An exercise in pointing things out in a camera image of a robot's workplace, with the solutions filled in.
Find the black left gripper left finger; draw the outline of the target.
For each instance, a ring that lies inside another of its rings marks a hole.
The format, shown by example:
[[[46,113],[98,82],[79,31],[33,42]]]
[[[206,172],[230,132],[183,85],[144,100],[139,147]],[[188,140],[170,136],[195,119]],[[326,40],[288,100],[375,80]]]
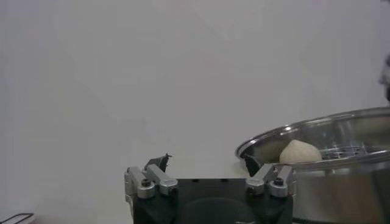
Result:
[[[178,189],[177,179],[166,174],[166,168],[171,155],[150,159],[141,169],[137,166],[128,167],[124,172],[125,195],[127,197],[153,198],[157,191],[169,196]]]

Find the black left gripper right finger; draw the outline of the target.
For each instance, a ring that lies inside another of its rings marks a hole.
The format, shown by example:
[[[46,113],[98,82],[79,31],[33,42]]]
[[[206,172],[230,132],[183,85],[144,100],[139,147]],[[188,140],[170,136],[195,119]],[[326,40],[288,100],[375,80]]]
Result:
[[[245,155],[244,163],[249,172],[246,188],[254,195],[269,194],[285,198],[294,193],[295,171],[291,166],[261,163],[254,156]]]

